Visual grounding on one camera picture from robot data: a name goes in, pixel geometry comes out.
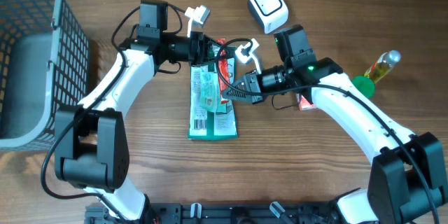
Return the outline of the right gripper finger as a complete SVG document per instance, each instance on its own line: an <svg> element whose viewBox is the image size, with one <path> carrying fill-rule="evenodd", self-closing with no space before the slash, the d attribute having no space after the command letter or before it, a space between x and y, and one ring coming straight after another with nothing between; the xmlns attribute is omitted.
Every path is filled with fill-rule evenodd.
<svg viewBox="0 0 448 224"><path fill-rule="evenodd" d="M253 103L252 96L248 94L244 94L240 91L236 91L233 89L226 89L223 91L222 96L224 99L229 99L232 101L238 101L238 102L246 102L246 103Z"/></svg>
<svg viewBox="0 0 448 224"><path fill-rule="evenodd" d="M249 91L247 81L247 75L244 74L238 79L236 79L230 88L232 93L247 93Z"/></svg>

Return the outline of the green 3M gloves package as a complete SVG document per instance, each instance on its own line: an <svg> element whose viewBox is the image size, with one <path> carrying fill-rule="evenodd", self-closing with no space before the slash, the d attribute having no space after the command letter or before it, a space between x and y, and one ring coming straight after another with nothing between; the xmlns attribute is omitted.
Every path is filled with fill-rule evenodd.
<svg viewBox="0 0 448 224"><path fill-rule="evenodd" d="M190 68L188 138L203 141L236 139L238 137L237 120L234 106L230 100L222 98L220 93L220 104L215 113L206 111L200 106L200 74L202 71L217 73L216 65L211 63Z"/></svg>

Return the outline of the orange Kleenex tissue pack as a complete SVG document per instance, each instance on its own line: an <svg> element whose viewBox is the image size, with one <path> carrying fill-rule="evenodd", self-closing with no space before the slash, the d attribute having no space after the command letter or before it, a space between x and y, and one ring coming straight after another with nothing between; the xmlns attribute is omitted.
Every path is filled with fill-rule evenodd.
<svg viewBox="0 0 448 224"><path fill-rule="evenodd" d="M300 111L308 111L316 108L316 105L308 102L303 95L296 94L296 97Z"/></svg>

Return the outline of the green lid white jar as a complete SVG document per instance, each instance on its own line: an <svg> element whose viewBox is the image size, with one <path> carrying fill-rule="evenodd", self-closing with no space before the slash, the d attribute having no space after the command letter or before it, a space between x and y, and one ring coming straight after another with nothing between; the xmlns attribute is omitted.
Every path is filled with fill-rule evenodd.
<svg viewBox="0 0 448 224"><path fill-rule="evenodd" d="M356 76L351 82L354 87L368 99L375 94L375 84L366 76Z"/></svg>

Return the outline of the yellow liquid clear bottle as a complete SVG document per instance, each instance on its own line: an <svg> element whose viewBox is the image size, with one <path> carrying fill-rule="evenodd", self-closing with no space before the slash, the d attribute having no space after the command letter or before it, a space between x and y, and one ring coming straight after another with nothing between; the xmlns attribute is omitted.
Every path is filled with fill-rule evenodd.
<svg viewBox="0 0 448 224"><path fill-rule="evenodd" d="M387 75L401 60L401 54L397 50L390 50L382 54L379 59L367 69L364 76L374 84L378 83Z"/></svg>

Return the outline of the red sachet packet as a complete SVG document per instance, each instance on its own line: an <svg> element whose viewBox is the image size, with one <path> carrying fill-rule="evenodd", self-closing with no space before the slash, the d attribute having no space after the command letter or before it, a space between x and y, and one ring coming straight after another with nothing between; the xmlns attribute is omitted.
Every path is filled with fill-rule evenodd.
<svg viewBox="0 0 448 224"><path fill-rule="evenodd" d="M228 71L228 67L229 67L229 65L228 65L228 60L225 59L225 56L226 56L227 54L228 54L228 53L227 53L226 50L224 50L224 51L220 54L221 59L218 61L218 68L219 68L219 70L220 70L222 76L224 77L224 79L225 79L228 83L230 83L230 74L229 74L229 71ZM222 94L223 91L224 91L225 89L228 88L228 86L223 82L223 80L222 80L221 78L218 79L218 82L219 82L219 85L220 85L220 93Z"/></svg>

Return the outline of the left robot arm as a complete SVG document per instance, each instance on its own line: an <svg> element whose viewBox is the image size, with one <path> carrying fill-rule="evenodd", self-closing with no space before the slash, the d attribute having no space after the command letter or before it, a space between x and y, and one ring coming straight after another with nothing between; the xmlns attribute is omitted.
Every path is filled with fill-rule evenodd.
<svg viewBox="0 0 448 224"><path fill-rule="evenodd" d="M46 159L56 177L80 188L79 197L96 197L113 223L159 223L148 196L130 181L130 152L124 120L141 89L161 65L214 63L209 51L218 42L203 34L210 10L185 10L166 1L142 0L130 35L112 40L116 61L98 86L75 106L56 112L56 135Z"/></svg>

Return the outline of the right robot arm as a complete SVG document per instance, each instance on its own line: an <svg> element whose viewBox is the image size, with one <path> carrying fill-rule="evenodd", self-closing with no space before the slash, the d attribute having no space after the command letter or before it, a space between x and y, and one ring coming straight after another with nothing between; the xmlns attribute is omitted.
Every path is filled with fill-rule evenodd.
<svg viewBox="0 0 448 224"><path fill-rule="evenodd" d="M317 59L300 25L274 34L282 65L256 69L226 85L226 99L257 104L296 92L327 113L370 162L368 187L298 207L296 222L413 223L447 203L441 142L416 135L377 108L330 58Z"/></svg>

